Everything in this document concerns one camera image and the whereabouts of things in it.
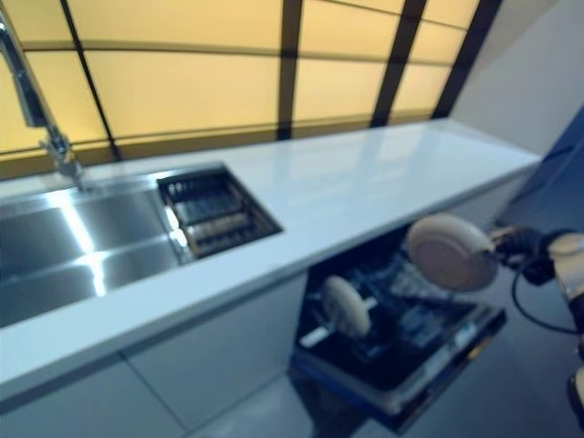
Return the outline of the black silver robot right hand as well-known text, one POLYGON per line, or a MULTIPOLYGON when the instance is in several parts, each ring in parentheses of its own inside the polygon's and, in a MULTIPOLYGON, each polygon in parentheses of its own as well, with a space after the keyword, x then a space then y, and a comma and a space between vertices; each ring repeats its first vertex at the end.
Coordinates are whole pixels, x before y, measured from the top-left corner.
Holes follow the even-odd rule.
POLYGON ((498 227, 487 233, 495 258, 505 267, 519 268, 528 262, 548 260, 545 235, 524 226, 498 227))

